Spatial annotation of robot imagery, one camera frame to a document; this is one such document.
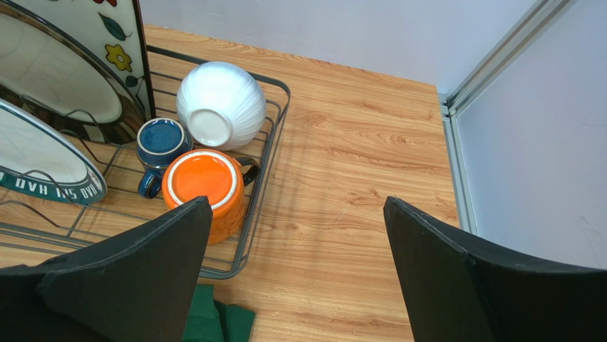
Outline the square floral ceramic plate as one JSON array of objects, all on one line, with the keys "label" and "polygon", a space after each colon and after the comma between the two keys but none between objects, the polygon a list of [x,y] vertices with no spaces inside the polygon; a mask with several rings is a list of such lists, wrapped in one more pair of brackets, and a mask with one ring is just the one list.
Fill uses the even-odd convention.
[{"label": "square floral ceramic plate", "polygon": [[53,24],[102,60],[144,112],[155,117],[140,3],[133,0],[16,2]]}]

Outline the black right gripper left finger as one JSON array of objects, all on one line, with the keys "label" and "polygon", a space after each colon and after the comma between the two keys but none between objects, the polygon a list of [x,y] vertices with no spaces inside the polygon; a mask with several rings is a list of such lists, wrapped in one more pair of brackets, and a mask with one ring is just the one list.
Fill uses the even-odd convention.
[{"label": "black right gripper left finger", "polygon": [[196,197],[36,266],[1,270],[3,341],[180,341],[212,209]]}]

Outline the round black rimmed plate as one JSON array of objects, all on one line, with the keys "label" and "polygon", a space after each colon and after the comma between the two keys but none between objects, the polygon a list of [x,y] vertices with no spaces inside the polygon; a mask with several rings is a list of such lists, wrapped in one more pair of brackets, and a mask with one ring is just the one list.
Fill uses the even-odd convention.
[{"label": "round black rimmed plate", "polygon": [[1,2],[1,98],[57,130],[100,143],[131,143],[147,120],[99,57],[13,1]]}]

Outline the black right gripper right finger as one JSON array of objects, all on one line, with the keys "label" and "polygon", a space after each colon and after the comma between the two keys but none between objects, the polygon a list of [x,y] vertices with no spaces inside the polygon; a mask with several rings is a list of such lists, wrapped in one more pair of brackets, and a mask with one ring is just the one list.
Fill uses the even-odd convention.
[{"label": "black right gripper right finger", "polygon": [[604,341],[606,271],[508,249],[388,197],[385,226],[416,341]]}]

